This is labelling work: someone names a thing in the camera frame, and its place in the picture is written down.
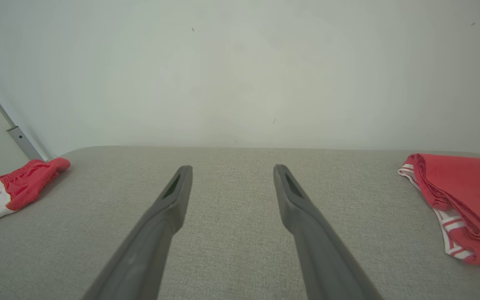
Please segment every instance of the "white wall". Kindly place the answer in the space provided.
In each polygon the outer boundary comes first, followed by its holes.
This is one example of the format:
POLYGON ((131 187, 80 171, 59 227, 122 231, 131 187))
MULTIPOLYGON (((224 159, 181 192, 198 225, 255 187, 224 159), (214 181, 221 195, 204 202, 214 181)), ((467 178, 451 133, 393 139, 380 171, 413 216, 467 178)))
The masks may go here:
POLYGON ((480 153, 480 0, 0 0, 0 101, 54 155, 480 153))

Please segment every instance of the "textured fabric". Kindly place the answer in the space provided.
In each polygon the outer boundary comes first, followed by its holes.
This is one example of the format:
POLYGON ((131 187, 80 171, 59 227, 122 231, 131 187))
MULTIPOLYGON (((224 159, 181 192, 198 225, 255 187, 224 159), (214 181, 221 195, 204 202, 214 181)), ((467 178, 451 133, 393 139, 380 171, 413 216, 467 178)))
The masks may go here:
POLYGON ((0 176, 0 217, 36 201, 40 190, 69 166, 69 161, 61 157, 50 162, 32 160, 20 169, 0 176))
POLYGON ((480 158, 412 154, 398 173, 432 207, 446 253, 480 265, 480 158))
POLYGON ((385 299, 480 299, 480 266, 444 254, 434 213, 395 173, 415 152, 69 152, 72 167, 34 205, 0 219, 0 300, 80 298, 181 165, 194 167, 194 182, 159 298, 304 300, 294 241, 279 216, 276 163, 290 168, 385 299))

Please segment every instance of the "gray fabric surface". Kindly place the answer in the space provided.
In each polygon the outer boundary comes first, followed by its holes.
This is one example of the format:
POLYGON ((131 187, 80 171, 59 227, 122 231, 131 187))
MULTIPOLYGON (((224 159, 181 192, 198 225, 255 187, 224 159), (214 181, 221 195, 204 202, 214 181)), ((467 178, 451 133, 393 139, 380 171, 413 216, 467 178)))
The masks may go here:
POLYGON ((80 298, 177 167, 185 225, 160 299, 306 299, 272 169, 286 164, 387 300, 480 299, 480 266, 444 254, 434 213, 396 170, 412 151, 93 147, 0 219, 0 299, 80 298))

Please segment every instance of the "white trim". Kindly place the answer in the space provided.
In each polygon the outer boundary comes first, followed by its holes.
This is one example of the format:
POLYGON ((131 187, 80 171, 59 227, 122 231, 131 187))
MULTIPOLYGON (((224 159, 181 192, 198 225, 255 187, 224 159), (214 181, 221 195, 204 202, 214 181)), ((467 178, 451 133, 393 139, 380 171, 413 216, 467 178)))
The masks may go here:
POLYGON ((0 180, 0 217, 15 212, 15 210, 7 208, 8 203, 10 203, 10 195, 6 192, 5 185, 0 180))
POLYGON ((440 229, 442 230, 442 237, 444 238, 444 251, 446 252, 446 254, 451 254, 449 252, 449 250, 451 249, 449 245, 450 239, 444 226, 442 226, 442 216, 440 215, 440 211, 436 208, 433 208, 432 210, 435 212, 435 215, 438 218, 438 222, 440 223, 440 229))
POLYGON ((445 226, 445 229, 447 230, 447 232, 450 232, 453 229, 461 228, 461 227, 464 227, 464 222, 463 221, 449 224, 449 225, 445 226))
POLYGON ((462 218, 458 211, 455 209, 448 209, 448 210, 439 210, 438 211, 442 216, 442 220, 449 219, 452 217, 462 218))
POLYGON ((438 213, 440 214, 440 224, 442 224, 442 220, 451 218, 451 216, 445 213, 444 211, 439 210, 438 213))
POLYGON ((453 252, 457 252, 457 251, 462 250, 462 249, 463 248, 461 246, 457 246, 457 247, 453 247, 453 248, 449 249, 448 251, 446 251, 446 253, 451 255, 453 252))
POLYGON ((406 178, 408 178, 408 180, 410 180, 410 183, 417 189, 420 189, 420 187, 418 186, 418 183, 416 181, 416 177, 414 176, 414 172, 412 171, 409 171, 409 170, 406 170, 406 169, 398 169, 398 174, 401 175, 401 176, 405 176, 406 178))
POLYGON ((453 255, 453 257, 454 257, 454 258, 458 258, 458 259, 460 259, 460 260, 463 260, 463 259, 465 259, 465 258, 467 258, 468 256, 473 255, 473 254, 474 254, 474 253, 473 253, 472 251, 470 251, 470 250, 464 250, 464 251, 462 251, 462 252, 460 252, 460 253, 457 253, 457 254, 453 255))
POLYGON ((462 219, 461 216, 449 217, 447 219, 442 220, 442 224, 446 224, 447 222, 451 222, 452 220, 460 220, 460 219, 462 219))

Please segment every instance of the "red cloth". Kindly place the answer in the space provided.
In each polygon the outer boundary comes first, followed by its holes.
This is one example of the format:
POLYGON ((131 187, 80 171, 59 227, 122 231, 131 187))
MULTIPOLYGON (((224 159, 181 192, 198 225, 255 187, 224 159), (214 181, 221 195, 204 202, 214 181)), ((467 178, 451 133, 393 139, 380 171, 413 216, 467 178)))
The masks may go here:
POLYGON ((405 163, 413 165, 415 180, 431 207, 459 213, 464 226, 447 234, 475 253, 466 262, 480 264, 480 159, 412 154, 405 163))
POLYGON ((70 162, 61 157, 49 162, 32 160, 20 169, 0 176, 0 217, 36 201, 40 190, 69 166, 70 162))

